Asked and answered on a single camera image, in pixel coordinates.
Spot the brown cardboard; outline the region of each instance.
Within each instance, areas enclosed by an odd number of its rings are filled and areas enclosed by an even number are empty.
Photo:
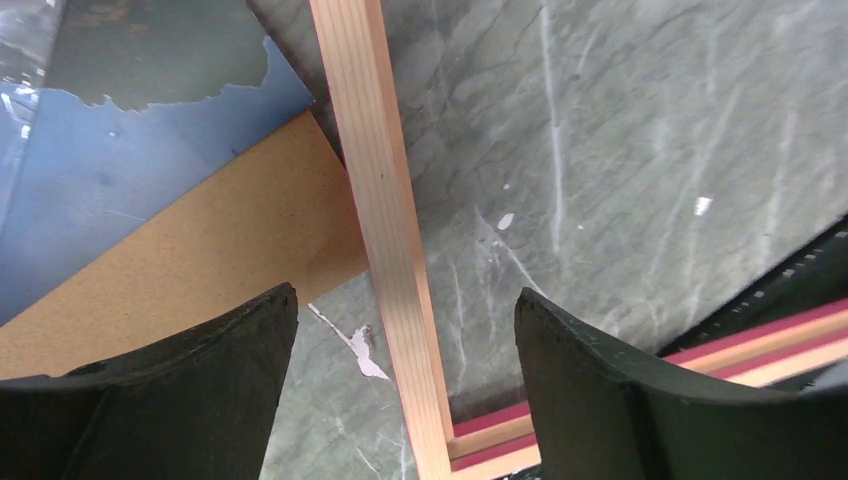
[[[0,328],[0,378],[65,374],[281,282],[305,305],[366,268],[347,177],[305,113]]]

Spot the gray marble surface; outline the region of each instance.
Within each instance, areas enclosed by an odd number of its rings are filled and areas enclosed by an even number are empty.
[[[307,2],[256,2],[333,137]],[[844,2],[385,0],[383,10],[457,419],[522,397],[521,287],[656,350],[848,210]],[[371,325],[374,361],[391,377],[367,277],[316,308],[349,322],[348,336]],[[412,478],[394,384],[365,378],[312,315],[284,389],[307,407],[281,412],[267,478],[288,478],[274,465],[319,447],[342,452],[321,468],[376,470],[338,478]],[[313,344],[325,353],[303,359]]]

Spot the wooden frame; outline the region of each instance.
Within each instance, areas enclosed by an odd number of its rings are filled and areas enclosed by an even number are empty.
[[[451,420],[380,2],[310,4],[419,477],[488,480],[538,464],[526,404]],[[815,312],[668,360],[755,386],[797,375],[848,355],[848,302]]]

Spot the clear plastic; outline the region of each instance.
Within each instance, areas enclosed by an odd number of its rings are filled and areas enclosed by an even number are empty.
[[[0,235],[64,0],[0,0]]]

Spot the cardboard piece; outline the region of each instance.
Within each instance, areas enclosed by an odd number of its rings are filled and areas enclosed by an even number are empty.
[[[305,305],[366,268],[344,169],[307,112],[0,328],[0,379],[63,375],[284,281]]]

